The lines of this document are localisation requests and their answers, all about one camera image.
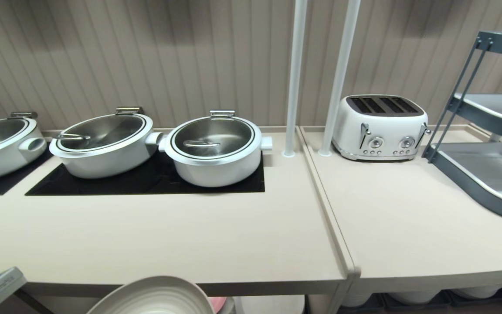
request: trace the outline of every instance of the toaster lever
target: toaster lever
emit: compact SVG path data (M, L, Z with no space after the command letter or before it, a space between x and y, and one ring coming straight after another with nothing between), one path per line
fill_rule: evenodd
M371 131L369 131L369 125L367 123L362 123L361 124L361 135L359 139L359 148L363 146L363 143L365 142L365 137L371 135Z
M418 141L417 141L417 144L416 144L416 149L418 148L418 146L422 142L422 138L426 134L430 135L431 134L431 130L427 127L427 123L423 123L422 127L420 128L420 134L418 135Z

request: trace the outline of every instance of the pink plate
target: pink plate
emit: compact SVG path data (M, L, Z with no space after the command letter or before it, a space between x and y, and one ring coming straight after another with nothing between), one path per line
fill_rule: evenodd
M213 305L213 309L215 313L220 312L222 310L222 306L226 302L227 297L209 297L210 304Z

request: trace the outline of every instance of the white toaster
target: white toaster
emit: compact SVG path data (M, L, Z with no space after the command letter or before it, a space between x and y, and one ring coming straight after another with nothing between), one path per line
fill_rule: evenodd
M351 160L410 160L427 129L427 114L394 95L352 95L340 102L332 143Z

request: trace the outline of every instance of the metal rack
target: metal rack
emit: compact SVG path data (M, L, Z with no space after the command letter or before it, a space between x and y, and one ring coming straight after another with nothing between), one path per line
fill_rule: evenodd
M457 93L466 69L478 49L474 70L462 93ZM444 123L447 111L452 115L446 122L444 131L436 143L434 132L426 146L423 156L444 172L474 200L490 211L502 216L502 143L492 137L489 143L442 143L452 120L464 117L480 127L502 137L502 94L468 94L478 68L487 52L502 54L502 32L480 31L460 77L446 103L436 130Z

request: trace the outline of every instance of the white pole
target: white pole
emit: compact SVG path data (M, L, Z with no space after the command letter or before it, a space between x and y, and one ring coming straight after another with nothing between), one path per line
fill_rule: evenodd
M336 113L340 103L340 96L342 95L342 88L344 85L344 78L346 77L346 68L348 66L348 59L350 59L350 50L352 48L352 41L354 40L355 25L357 16L359 14L359 6L361 0L349 0L348 9L346 12L346 21L344 22L344 30L342 32L342 41L340 42L340 53L338 62L336 64L336 73L334 75L334 82L332 83L332 93L330 95L329 113L326 116L325 137L319 155L328 157L331 155L330 143L332 141L332 132L336 123Z
M285 157L294 157L293 136L295 134L295 117L299 98L299 78L301 77L301 54L305 34L305 17L307 16L307 0L295 0L293 12L292 59L289 70L288 119L286 122L286 145L282 153Z

